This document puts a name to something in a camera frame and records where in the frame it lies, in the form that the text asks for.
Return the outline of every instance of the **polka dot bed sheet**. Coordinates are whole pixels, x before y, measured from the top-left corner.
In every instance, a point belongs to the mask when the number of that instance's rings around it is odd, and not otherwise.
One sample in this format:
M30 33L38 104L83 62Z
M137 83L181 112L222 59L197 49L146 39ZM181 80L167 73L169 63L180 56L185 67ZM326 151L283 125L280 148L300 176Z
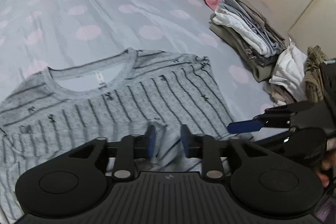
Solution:
M272 102L209 30L211 13L204 0L0 0L0 101L46 66L78 66L133 47L208 56L233 117L251 119Z

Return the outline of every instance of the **white garment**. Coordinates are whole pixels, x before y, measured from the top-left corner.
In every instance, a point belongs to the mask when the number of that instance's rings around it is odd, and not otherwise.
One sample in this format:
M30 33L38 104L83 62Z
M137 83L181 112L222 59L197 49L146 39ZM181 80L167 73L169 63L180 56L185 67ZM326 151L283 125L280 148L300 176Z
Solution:
M254 33L243 19L219 6L216 8L215 14L216 16L212 20L215 24L234 29L259 54L265 57L271 56L270 49L267 47L266 42Z
M307 100L305 95L305 64L307 56L291 42L278 58L271 84L283 86L295 100Z

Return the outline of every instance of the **silver screw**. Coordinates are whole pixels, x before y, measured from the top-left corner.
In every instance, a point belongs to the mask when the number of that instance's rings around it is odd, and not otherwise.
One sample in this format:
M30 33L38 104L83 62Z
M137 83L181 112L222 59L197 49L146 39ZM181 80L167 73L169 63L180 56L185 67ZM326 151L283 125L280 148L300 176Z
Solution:
M127 170L118 170L114 172L114 176L117 177L118 179L126 179L131 175L131 172Z
M223 176L223 173L217 170L211 170L206 173L208 178L211 179L220 179Z

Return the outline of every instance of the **gray striped shirt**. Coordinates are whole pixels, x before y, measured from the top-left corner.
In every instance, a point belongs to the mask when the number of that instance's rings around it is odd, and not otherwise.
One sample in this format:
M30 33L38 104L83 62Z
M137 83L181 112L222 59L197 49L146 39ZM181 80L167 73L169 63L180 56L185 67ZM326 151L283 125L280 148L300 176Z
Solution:
M74 91L60 80L124 66L99 88ZM64 70L46 68L25 80L0 106L0 205L7 218L22 215L14 187L19 176L98 136L119 141L157 128L158 170L196 166L181 160L180 126L193 134L228 137L232 122L209 59L132 48L104 60ZM148 169L150 165L141 165Z

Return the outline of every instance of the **shirt neckline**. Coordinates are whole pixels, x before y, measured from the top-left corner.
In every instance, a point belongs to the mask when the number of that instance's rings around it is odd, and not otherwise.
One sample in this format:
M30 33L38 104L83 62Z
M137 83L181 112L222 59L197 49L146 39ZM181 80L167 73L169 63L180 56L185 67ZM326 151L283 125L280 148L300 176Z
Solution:
M111 56L109 58L101 59L95 62L87 63L77 67L66 68L62 70L55 70L50 67L46 67L42 71L42 76L47 87L57 95L65 99L78 99L78 98L91 98L95 95L104 94L111 90L114 90L119 86L126 78L130 76L130 73L134 67L137 59L137 51L133 48L127 48L125 51ZM95 72L97 70L103 70L109 68L111 65L119 62L125 62L122 70L111 81L106 83L104 87L99 87L92 90L74 91L68 90L60 86L55 80L74 78L79 75L85 75Z

